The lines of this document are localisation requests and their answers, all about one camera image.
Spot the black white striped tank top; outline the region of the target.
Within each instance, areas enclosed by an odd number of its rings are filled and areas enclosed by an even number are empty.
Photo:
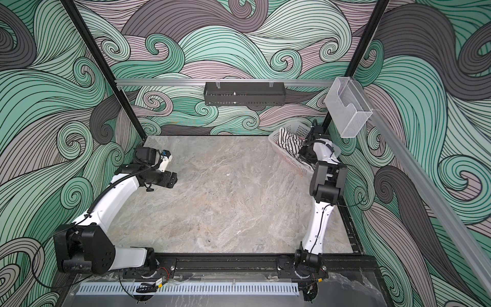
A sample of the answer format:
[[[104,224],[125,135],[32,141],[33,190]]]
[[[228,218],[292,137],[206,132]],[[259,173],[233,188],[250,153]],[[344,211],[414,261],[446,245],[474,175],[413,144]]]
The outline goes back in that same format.
[[[296,134],[288,132],[286,128],[282,127],[278,130],[278,141],[277,144],[284,150],[287,154],[300,165],[306,167],[307,170],[313,171],[310,164],[302,162],[299,159],[298,153],[300,148],[303,146],[304,140],[299,138]]]

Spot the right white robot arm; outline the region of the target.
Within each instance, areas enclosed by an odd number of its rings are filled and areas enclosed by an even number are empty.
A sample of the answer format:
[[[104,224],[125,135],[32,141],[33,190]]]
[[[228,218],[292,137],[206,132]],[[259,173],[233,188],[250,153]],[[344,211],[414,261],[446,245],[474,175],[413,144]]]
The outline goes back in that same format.
[[[347,179],[347,166],[338,160],[339,148],[325,134],[314,133],[300,150],[300,158],[311,163],[313,175],[309,195],[313,210],[306,234],[295,251],[295,267],[302,275],[322,268],[323,240],[329,217],[339,204]]]

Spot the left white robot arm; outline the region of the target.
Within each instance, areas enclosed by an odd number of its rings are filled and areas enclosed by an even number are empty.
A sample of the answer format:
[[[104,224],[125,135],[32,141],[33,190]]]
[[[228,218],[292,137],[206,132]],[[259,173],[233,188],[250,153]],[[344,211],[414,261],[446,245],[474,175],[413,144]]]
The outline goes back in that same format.
[[[118,248],[107,231],[125,202],[139,188],[152,192],[155,185],[174,187],[177,174],[167,169],[172,158],[168,150],[137,148],[132,162],[115,171],[111,183],[87,211],[56,229],[53,240],[58,271],[93,275],[120,269],[156,271],[153,248]]]

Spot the white plastic laundry basket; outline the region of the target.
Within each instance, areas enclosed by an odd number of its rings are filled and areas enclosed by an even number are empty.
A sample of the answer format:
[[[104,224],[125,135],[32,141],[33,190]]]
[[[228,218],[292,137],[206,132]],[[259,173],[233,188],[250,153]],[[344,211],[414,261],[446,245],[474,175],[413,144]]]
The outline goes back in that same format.
[[[268,136],[268,140],[278,156],[305,176],[313,175],[313,166],[303,161],[299,154],[310,130],[310,125],[294,121],[280,127]]]

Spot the clear plastic wall bin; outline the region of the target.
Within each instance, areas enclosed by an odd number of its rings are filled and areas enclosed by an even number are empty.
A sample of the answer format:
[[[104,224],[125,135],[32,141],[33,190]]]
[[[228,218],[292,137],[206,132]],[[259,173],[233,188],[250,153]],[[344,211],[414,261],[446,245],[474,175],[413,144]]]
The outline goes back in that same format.
[[[350,77],[334,80],[324,100],[341,138],[356,138],[373,111],[361,84]]]

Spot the black perforated wall tray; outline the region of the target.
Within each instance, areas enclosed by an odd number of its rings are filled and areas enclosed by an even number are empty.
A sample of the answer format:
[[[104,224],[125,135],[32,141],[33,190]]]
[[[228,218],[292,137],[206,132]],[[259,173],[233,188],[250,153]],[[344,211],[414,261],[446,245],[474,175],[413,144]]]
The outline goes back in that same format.
[[[286,88],[283,83],[206,83],[203,95],[207,106],[282,106]]]

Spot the aluminium wall rail back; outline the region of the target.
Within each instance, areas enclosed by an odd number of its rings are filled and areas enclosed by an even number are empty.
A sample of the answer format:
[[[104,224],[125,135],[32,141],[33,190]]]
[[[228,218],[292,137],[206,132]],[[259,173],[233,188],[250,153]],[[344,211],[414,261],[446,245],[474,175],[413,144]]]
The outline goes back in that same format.
[[[333,80],[316,79],[182,79],[182,78],[140,78],[140,79],[116,79],[115,83],[119,87],[123,86],[205,86],[206,83],[215,83],[220,86],[222,83],[283,83],[286,87],[308,87],[323,88],[331,86]]]

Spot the aluminium wall rail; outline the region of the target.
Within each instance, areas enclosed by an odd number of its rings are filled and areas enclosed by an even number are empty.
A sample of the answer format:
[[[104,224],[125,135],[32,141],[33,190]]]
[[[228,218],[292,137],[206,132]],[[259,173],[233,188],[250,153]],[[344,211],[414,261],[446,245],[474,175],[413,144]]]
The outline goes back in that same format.
[[[482,287],[490,294],[490,259],[471,235],[468,228],[455,214],[450,204],[446,201],[434,182],[425,173],[418,161],[410,153],[407,147],[400,141],[399,137],[392,131],[385,118],[381,115],[378,107],[375,107],[364,91],[361,84],[349,78],[355,93],[361,96],[361,101],[372,110],[371,119],[374,126],[385,139],[386,144],[393,151],[397,160],[406,170],[406,174],[416,187],[419,195],[428,204],[436,218],[446,230],[454,245],[457,247],[469,267],[477,277]]]
[[[283,83],[286,87],[308,87],[323,88],[331,86],[333,80],[316,79],[182,79],[182,78],[140,78],[140,79],[116,79],[115,83],[119,87],[123,86],[205,86],[206,83],[215,83],[220,86],[222,83]]]

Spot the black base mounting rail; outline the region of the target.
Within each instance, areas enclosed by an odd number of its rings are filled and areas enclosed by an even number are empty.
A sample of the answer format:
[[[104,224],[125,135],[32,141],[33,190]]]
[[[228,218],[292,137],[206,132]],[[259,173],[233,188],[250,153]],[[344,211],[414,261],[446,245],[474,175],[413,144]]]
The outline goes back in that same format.
[[[178,280],[194,274],[259,273],[280,280],[313,281],[328,278],[331,272],[376,271],[377,262],[374,257],[352,254],[304,257],[279,253],[151,253],[143,266],[130,267],[125,264],[121,270],[125,278],[139,280],[145,277]]]

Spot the aluminium wall rail right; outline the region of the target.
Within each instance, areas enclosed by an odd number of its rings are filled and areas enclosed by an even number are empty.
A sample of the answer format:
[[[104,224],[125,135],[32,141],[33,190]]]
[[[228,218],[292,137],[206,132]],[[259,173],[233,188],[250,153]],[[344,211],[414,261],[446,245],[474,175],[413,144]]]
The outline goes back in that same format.
[[[457,247],[469,267],[477,277],[482,287],[490,294],[490,259],[471,235],[468,228],[455,214],[450,204],[446,201],[434,182],[425,173],[418,161],[410,153],[407,147],[400,141],[399,137],[392,131],[385,118],[381,115],[378,107],[375,107],[364,91],[361,84],[349,78],[355,93],[361,96],[361,101],[372,110],[371,119],[374,126],[385,139],[386,144],[393,151],[397,160],[406,170],[406,174],[416,187],[419,195],[428,204],[436,218],[446,230],[454,245]]]

